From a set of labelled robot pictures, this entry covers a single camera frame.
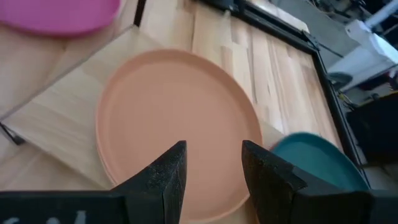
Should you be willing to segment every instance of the white object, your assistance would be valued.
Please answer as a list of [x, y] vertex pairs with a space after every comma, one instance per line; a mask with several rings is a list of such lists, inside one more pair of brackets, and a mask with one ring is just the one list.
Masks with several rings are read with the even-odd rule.
[[349, 54], [333, 64], [328, 72], [343, 72], [351, 75], [351, 83], [343, 87], [345, 91], [373, 75], [398, 64], [398, 51], [383, 38], [371, 32], [371, 28], [382, 22], [398, 9], [398, 0], [393, 0], [365, 22], [355, 20], [346, 26], [349, 37], [359, 42]]

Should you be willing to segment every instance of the plate rim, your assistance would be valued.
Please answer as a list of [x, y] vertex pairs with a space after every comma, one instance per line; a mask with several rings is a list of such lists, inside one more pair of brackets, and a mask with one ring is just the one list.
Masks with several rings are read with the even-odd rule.
[[333, 155], [336, 155], [339, 158], [343, 158], [343, 160], [345, 161], [345, 164], [347, 166], [350, 166], [350, 169], [355, 170], [355, 174], [358, 174], [358, 177], [361, 178], [361, 180], [362, 180], [361, 184], [363, 184], [364, 187], [366, 186], [366, 189], [356, 189], [356, 190], [369, 190], [370, 189], [369, 185], [366, 183], [366, 181], [364, 180], [362, 174], [360, 173], [358, 168], [354, 165], [354, 163], [344, 153], [342, 153], [334, 144], [332, 144], [330, 141], [328, 141], [327, 139], [325, 139], [325, 138], [323, 138], [323, 137], [321, 137], [319, 135], [316, 135], [316, 134], [313, 134], [313, 133], [307, 133], [307, 132], [292, 133], [292, 134], [284, 137], [283, 139], [281, 139], [277, 144], [275, 144], [275, 146], [272, 147], [271, 152], [273, 152], [275, 155], [279, 156], [274, 151], [277, 151], [277, 150], [279, 150], [282, 147], [281, 144], [283, 143], [283, 141], [290, 140], [292, 138], [301, 138], [301, 137], [306, 137], [306, 138], [310, 137], [312, 139], [316, 138], [317, 140], [323, 141], [325, 144], [328, 144], [329, 146], [331, 146], [331, 147], [328, 147], [328, 148], [330, 148], [330, 149], [328, 149], [328, 151], [333, 152]]
[[[96, 107], [96, 112], [95, 112], [95, 134], [96, 134], [96, 151], [99, 154], [99, 158], [100, 161], [104, 167], [104, 171], [107, 175], [107, 177], [111, 180], [113, 185], [116, 185], [116, 181], [113, 179], [112, 175], [109, 173], [108, 171], [108, 165], [106, 165], [106, 162], [103, 160], [103, 155], [101, 153], [101, 144], [99, 143], [99, 139], [98, 139], [98, 135], [99, 135], [99, 127], [98, 127], [98, 123], [99, 123], [99, 119], [100, 119], [100, 108], [101, 105], [103, 104], [103, 98], [106, 95], [106, 89], [107, 87], [112, 83], [113, 79], [116, 77], [116, 74], [123, 68], [123, 66], [125, 66], [126, 64], [130, 63], [130, 61], [132, 60], [137, 60], [137, 58], [139, 57], [146, 57], [147, 55], [150, 54], [157, 54], [159, 52], [163, 52], [163, 53], [168, 53], [168, 54], [184, 54], [184, 56], [187, 57], [192, 57], [195, 60], [201, 60], [204, 63], [207, 63], [209, 65], [211, 65], [212, 67], [214, 67], [215, 69], [217, 69], [220, 73], [223, 74], [223, 76], [227, 77], [227, 79], [231, 80], [233, 85], [238, 88], [238, 91], [240, 93], [238, 93], [239, 95], [244, 97], [244, 100], [247, 101], [251, 106], [250, 111], [251, 113], [254, 115], [254, 120], [256, 122], [256, 129], [259, 131], [260, 134], [260, 138], [258, 139], [258, 143], [263, 145], [263, 138], [262, 138], [262, 130], [261, 130], [261, 125], [260, 125], [260, 120], [259, 117], [256, 113], [256, 110], [254, 108], [254, 103], [249, 99], [249, 97], [247, 96], [246, 92], [243, 90], [243, 88], [241, 87], [241, 85], [232, 77], [232, 75], [228, 74], [225, 70], [223, 70], [221, 67], [219, 67], [217, 64], [213, 63], [212, 61], [208, 60], [207, 58], [204, 57], [200, 57], [198, 55], [195, 55], [191, 52], [187, 52], [184, 50], [179, 50], [179, 49], [156, 49], [156, 50], [149, 50], [146, 52], [143, 52], [141, 54], [135, 55], [129, 59], [127, 59], [126, 61], [124, 61], [114, 72], [112, 75], [110, 75], [104, 85], [103, 91], [101, 92], [100, 96], [99, 96], [99, 100], [98, 100], [98, 104]], [[229, 210], [220, 213], [218, 215], [209, 217], [209, 218], [199, 218], [199, 219], [194, 219], [194, 218], [189, 218], [188, 221], [190, 222], [213, 222], [215, 220], [219, 220], [221, 218], [227, 217], [228, 215], [232, 214], [233, 212], [235, 212], [236, 210], [238, 210], [240, 207], [242, 207], [244, 205], [244, 203], [249, 199], [250, 197], [250, 193], [247, 191], [245, 197], [242, 198], [242, 200], [239, 201], [239, 203], [237, 203], [235, 206], [231, 207]]]

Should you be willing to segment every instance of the wooden board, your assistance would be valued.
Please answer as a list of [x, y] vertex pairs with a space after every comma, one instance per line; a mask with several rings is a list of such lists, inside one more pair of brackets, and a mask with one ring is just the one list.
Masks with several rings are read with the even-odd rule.
[[99, 190], [101, 187], [26, 143], [0, 136], [0, 190]]
[[137, 0], [122, 0], [114, 22], [82, 37], [37, 36], [0, 24], [0, 119], [133, 23]]
[[[265, 147], [282, 138], [281, 133], [296, 131], [319, 134], [340, 145], [309, 55], [203, 4], [191, 0], [147, 1], [140, 31], [132, 29], [118, 37], [4, 123], [108, 189], [111, 186], [95, 148], [98, 97], [106, 79], [123, 62], [163, 45], [205, 57], [234, 77], [256, 107]], [[275, 6], [262, 7], [280, 16]], [[306, 28], [292, 18], [283, 14], [286, 22]], [[250, 202], [217, 221], [254, 222]]]

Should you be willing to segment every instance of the plate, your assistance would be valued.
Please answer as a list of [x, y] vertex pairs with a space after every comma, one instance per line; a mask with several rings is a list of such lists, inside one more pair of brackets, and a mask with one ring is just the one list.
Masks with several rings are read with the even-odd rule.
[[109, 25], [120, 0], [0, 0], [0, 21], [36, 34], [71, 36]]
[[254, 108], [215, 64], [179, 50], [146, 52], [110, 78], [96, 116], [98, 151], [114, 184], [187, 141], [182, 220], [214, 220], [249, 197], [242, 140], [262, 143]]
[[291, 134], [283, 138], [271, 151], [341, 189], [369, 189], [354, 164], [332, 143], [314, 134]]

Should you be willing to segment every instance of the teal plate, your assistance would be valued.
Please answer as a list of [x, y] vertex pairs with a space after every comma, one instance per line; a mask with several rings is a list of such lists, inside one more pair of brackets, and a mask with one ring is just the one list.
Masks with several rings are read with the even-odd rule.
[[341, 189], [369, 189], [354, 164], [332, 143], [314, 134], [291, 134], [283, 138], [271, 151]]

